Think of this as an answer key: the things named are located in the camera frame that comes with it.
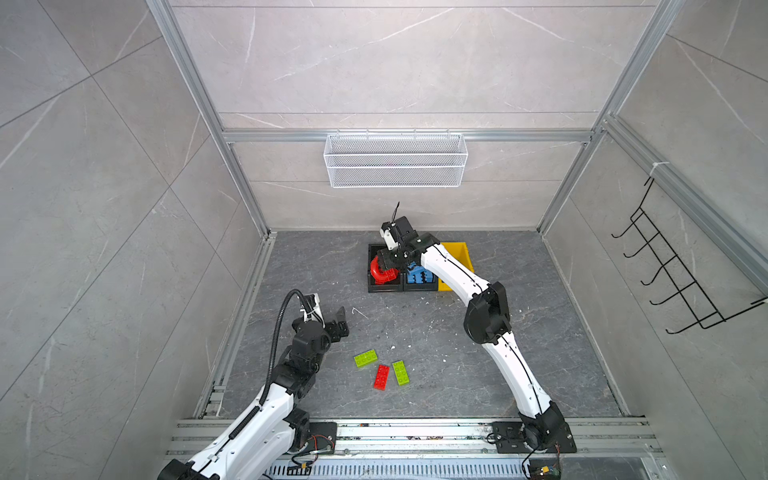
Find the blue lego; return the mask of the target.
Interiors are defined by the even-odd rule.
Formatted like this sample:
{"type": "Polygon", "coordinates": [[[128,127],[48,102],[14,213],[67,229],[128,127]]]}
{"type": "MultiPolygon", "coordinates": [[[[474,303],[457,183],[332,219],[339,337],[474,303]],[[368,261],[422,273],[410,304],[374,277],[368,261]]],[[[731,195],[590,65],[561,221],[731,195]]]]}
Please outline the blue lego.
{"type": "Polygon", "coordinates": [[[433,282],[434,282],[434,276],[431,271],[415,263],[412,263],[409,265],[407,276],[406,276],[407,284],[421,285],[421,284],[430,284],[433,282]]]}

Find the black bin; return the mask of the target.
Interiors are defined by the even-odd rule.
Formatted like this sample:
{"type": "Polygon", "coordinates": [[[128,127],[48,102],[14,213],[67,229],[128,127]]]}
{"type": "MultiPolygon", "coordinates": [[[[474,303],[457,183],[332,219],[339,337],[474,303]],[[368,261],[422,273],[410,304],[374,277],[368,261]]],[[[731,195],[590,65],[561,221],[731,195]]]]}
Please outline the black bin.
{"type": "Polygon", "coordinates": [[[385,248],[385,244],[371,243],[368,245],[367,289],[369,293],[390,293],[404,291],[405,276],[403,275],[402,271],[398,271],[395,277],[391,278],[388,282],[385,283],[378,283],[376,281],[376,277],[371,273],[372,262],[378,258],[378,252],[385,248]]]}
{"type": "Polygon", "coordinates": [[[423,266],[411,262],[403,276],[405,292],[437,291],[438,278],[423,266]]]}

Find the red arch lego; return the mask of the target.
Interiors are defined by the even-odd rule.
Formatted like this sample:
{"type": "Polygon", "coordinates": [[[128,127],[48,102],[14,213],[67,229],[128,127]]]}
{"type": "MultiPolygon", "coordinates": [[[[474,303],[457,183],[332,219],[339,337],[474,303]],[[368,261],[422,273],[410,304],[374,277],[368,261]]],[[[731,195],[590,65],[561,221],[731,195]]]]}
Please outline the red arch lego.
{"type": "Polygon", "coordinates": [[[374,279],[374,283],[376,285],[384,285],[391,282],[394,282],[395,280],[398,280],[400,277],[400,272],[396,268],[391,268],[388,270],[385,270],[380,265],[379,256],[376,255],[369,264],[369,272],[371,277],[374,279]]]}

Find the yellow plastic bin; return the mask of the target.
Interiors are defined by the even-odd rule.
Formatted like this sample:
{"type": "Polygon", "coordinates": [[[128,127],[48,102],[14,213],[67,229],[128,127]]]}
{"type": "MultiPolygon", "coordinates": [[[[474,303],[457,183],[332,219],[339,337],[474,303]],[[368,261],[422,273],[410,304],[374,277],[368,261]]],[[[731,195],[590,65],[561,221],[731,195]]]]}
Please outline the yellow plastic bin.
{"type": "MultiPolygon", "coordinates": [[[[473,272],[474,267],[470,258],[470,252],[465,242],[442,242],[441,245],[450,253],[461,265],[473,272]]],[[[440,292],[450,292],[451,288],[438,277],[438,290],[440,292]]]]}

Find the green lego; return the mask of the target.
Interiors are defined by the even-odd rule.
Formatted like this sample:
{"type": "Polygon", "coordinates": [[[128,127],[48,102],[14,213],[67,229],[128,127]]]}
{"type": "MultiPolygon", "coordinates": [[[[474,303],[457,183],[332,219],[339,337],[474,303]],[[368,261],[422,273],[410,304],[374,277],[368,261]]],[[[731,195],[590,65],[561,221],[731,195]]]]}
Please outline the green lego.
{"type": "Polygon", "coordinates": [[[357,368],[363,368],[365,366],[376,363],[378,361],[378,355],[374,349],[371,349],[355,355],[353,360],[357,368]]]}
{"type": "Polygon", "coordinates": [[[408,385],[410,383],[410,377],[404,361],[393,362],[392,369],[399,386],[408,385]]]}

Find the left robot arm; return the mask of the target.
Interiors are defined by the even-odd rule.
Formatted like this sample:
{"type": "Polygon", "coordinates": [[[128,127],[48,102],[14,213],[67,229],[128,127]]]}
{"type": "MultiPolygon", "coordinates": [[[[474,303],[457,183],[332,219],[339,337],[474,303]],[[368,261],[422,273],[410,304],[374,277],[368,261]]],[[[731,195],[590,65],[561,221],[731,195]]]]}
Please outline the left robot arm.
{"type": "Polygon", "coordinates": [[[160,479],[257,479],[310,438],[309,414],[298,407],[315,383],[332,344],[350,333],[346,310],[331,320],[319,297],[290,290],[278,310],[263,387],[249,406],[190,460],[171,460],[160,479]]]}

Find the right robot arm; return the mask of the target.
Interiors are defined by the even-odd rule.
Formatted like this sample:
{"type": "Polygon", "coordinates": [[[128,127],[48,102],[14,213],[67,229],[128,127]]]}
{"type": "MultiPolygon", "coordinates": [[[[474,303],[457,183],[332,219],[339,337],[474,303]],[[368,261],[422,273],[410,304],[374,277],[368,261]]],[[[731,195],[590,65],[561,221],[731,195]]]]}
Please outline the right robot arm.
{"type": "Polygon", "coordinates": [[[404,271],[414,264],[451,288],[466,306],[465,332],[488,352],[513,394],[526,444],[533,451],[552,447],[567,422],[517,345],[504,286],[466,268],[434,235],[418,233],[405,216],[384,222],[380,236],[386,247],[377,252],[377,271],[404,271]]]}

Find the small metal hex key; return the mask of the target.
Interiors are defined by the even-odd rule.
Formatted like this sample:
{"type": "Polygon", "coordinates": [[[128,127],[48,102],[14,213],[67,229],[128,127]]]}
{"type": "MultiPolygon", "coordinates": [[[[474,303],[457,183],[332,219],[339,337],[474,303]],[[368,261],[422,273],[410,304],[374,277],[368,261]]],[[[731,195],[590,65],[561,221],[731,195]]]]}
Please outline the small metal hex key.
{"type": "Polygon", "coordinates": [[[359,316],[362,316],[365,319],[369,319],[369,317],[366,314],[364,314],[361,310],[357,309],[356,307],[352,307],[352,313],[353,315],[357,314],[359,316]]]}

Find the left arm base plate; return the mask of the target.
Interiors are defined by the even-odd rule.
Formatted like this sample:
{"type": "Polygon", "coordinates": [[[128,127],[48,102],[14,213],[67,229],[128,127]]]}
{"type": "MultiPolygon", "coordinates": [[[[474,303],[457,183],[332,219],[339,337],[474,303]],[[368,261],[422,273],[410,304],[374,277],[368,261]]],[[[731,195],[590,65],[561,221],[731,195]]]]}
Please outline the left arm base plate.
{"type": "Polygon", "coordinates": [[[288,452],[319,455],[334,453],[338,424],[331,421],[309,422],[293,429],[294,439],[288,452]]]}

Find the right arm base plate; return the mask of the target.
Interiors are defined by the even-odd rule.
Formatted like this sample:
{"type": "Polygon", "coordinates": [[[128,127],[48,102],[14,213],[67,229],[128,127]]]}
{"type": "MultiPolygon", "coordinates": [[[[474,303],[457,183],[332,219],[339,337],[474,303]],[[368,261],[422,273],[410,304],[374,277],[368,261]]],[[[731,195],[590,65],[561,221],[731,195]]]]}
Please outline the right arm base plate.
{"type": "Polygon", "coordinates": [[[500,454],[522,454],[534,451],[554,454],[578,451],[568,423],[564,423],[548,436],[539,438],[531,426],[525,425],[522,421],[497,421],[491,424],[491,432],[486,435],[485,441],[494,445],[500,454]]]}

